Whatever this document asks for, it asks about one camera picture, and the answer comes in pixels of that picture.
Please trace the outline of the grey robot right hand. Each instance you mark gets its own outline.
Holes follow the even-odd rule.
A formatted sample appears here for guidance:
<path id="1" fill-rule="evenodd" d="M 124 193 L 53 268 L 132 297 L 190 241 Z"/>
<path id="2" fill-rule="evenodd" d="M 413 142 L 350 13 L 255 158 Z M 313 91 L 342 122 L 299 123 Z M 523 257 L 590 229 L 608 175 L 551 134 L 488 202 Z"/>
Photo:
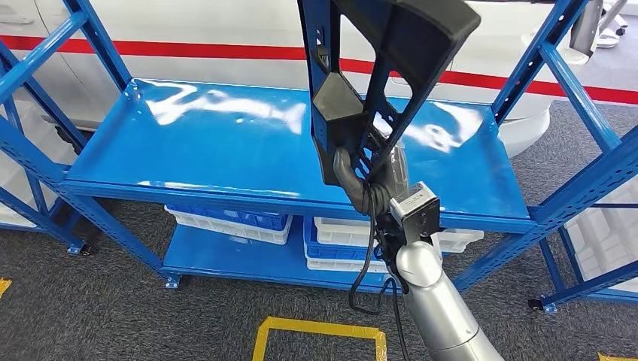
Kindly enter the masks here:
<path id="1" fill-rule="evenodd" d="M 343 147 L 336 149 L 333 171 L 355 210 L 366 216 L 378 217 L 388 213 L 390 200 L 409 188 L 402 142 L 393 147 L 371 183 L 365 183 L 356 176 L 351 167 L 351 157 Z"/>

